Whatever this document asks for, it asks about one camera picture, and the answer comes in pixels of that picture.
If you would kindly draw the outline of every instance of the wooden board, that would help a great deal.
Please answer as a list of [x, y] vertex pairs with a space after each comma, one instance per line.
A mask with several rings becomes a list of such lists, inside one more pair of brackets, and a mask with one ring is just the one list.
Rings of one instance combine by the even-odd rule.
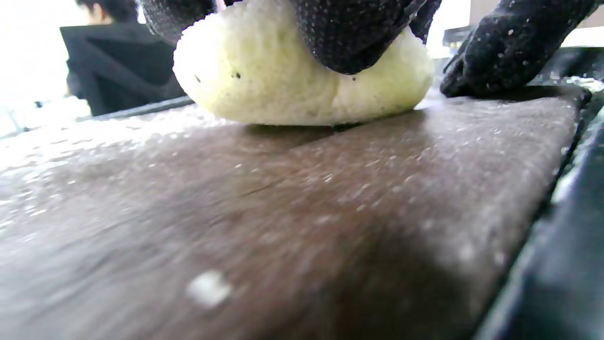
[[554, 179], [584, 93], [339, 132], [194, 106], [1, 145], [2, 339], [458, 339]]

